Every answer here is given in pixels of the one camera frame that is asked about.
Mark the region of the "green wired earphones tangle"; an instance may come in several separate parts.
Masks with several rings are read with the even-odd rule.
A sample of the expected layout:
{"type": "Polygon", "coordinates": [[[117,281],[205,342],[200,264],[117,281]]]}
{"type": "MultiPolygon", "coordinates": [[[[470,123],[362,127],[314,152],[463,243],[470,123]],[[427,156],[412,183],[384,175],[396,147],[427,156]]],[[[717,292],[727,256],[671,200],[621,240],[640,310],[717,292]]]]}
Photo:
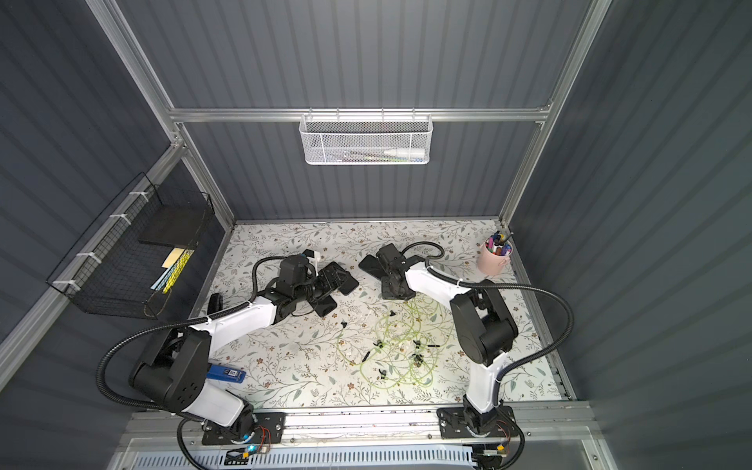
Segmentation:
{"type": "Polygon", "coordinates": [[[418,294],[408,301],[375,305],[335,340],[337,356],[368,387],[387,391],[427,388],[434,382],[440,354],[454,340],[448,309],[418,294]]]}

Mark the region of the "blue-edged black smartphone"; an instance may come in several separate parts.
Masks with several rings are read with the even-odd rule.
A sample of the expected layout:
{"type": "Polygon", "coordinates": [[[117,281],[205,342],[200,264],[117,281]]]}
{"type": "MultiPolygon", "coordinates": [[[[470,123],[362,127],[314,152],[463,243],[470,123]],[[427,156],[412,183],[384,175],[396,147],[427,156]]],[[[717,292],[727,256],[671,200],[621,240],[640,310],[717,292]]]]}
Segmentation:
{"type": "Polygon", "coordinates": [[[348,270],[331,262],[318,273],[316,287],[323,295],[339,292],[346,296],[360,287],[360,284],[348,270]]]}

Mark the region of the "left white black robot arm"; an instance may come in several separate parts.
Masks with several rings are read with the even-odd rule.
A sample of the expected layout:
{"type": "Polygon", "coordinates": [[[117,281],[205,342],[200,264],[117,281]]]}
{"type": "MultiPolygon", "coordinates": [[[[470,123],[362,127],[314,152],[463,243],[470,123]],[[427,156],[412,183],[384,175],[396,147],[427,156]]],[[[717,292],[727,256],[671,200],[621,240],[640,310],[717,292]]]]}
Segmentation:
{"type": "Polygon", "coordinates": [[[307,303],[320,317],[329,315],[332,294],[352,288],[352,277],[331,262],[318,269],[313,252],[265,257],[252,268],[252,296],[236,307],[219,309],[151,332],[129,385],[160,410],[189,415],[248,434],[254,427],[253,406],[208,377],[210,357],[227,344],[266,329],[307,303]]]}

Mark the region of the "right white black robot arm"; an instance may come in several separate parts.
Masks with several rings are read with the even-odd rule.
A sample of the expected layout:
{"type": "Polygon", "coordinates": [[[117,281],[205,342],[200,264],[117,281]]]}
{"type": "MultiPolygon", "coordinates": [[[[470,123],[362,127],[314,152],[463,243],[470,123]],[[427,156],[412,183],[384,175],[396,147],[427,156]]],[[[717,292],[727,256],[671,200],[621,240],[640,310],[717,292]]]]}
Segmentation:
{"type": "Polygon", "coordinates": [[[511,364],[509,352],[519,330],[491,281],[467,287],[462,280],[431,268],[429,260],[408,258],[388,244],[360,262],[360,268],[380,280],[385,299],[410,300],[422,293],[450,311],[458,344],[471,362],[463,397],[464,423],[470,433],[480,436],[503,414],[499,374],[511,364]]]}

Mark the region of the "pink pen cup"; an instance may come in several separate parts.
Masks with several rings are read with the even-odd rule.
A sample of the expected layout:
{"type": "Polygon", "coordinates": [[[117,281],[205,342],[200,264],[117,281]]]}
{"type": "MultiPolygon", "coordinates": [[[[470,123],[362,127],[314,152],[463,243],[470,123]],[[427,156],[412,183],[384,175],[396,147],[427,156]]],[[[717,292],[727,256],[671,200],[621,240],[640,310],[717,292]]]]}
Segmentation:
{"type": "Polygon", "coordinates": [[[510,238],[497,231],[481,248],[477,268],[487,276],[497,276],[509,264],[513,251],[510,238]]]}

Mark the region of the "blue device at table edge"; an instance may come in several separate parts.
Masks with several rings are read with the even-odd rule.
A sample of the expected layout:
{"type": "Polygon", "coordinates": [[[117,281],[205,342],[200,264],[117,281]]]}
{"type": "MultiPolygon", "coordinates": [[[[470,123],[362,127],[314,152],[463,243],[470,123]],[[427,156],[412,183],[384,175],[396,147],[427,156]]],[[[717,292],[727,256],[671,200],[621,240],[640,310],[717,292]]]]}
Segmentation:
{"type": "Polygon", "coordinates": [[[215,381],[242,384],[246,378],[246,372],[229,366],[210,364],[206,377],[215,381]]]}

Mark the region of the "yellow sticky notes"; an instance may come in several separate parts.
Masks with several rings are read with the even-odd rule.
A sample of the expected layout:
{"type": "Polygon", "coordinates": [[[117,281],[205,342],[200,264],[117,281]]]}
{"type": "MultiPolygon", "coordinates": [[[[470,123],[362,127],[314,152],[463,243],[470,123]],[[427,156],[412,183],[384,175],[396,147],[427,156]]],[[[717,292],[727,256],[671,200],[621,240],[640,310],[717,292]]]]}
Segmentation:
{"type": "Polygon", "coordinates": [[[162,264],[162,268],[171,268],[182,257],[185,250],[182,248],[173,248],[162,264]]]}

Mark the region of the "black notebook in basket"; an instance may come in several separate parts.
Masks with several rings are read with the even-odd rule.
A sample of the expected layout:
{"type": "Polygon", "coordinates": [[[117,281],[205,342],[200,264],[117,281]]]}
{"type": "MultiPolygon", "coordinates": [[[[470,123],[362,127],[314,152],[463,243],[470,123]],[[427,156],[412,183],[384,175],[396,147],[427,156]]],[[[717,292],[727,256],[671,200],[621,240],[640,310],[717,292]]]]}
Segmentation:
{"type": "Polygon", "coordinates": [[[211,215],[206,209],[162,206],[147,219],[137,240],[146,245],[193,249],[211,215]]]}

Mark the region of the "white marker in basket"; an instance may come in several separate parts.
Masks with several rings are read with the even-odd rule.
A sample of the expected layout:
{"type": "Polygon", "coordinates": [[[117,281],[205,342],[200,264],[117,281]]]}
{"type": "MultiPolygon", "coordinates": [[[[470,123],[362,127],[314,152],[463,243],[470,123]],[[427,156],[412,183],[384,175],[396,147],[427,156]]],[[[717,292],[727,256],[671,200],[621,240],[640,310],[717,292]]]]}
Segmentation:
{"type": "Polygon", "coordinates": [[[383,155],[397,160],[424,161],[426,150],[423,148],[392,148],[384,150],[383,155]]]}

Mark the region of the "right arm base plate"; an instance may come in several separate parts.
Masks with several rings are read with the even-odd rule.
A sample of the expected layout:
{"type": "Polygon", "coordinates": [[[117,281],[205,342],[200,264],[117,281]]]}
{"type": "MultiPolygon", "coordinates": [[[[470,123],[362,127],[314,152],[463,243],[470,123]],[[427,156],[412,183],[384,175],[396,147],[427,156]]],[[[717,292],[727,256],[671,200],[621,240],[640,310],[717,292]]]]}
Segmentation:
{"type": "Polygon", "coordinates": [[[513,410],[507,405],[485,413],[479,413],[471,405],[440,407],[437,417],[441,436],[447,440],[501,438],[508,441],[520,435],[513,410]]]}

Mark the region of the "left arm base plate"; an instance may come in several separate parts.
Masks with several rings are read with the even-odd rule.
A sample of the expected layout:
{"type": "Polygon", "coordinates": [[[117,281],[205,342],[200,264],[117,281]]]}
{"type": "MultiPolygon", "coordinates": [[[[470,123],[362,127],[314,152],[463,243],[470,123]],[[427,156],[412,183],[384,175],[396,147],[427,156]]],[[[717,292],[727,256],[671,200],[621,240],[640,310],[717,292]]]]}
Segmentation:
{"type": "Polygon", "coordinates": [[[209,421],[203,426],[204,446],[276,445],[282,440],[287,414],[283,412],[246,412],[229,427],[209,421]]]}

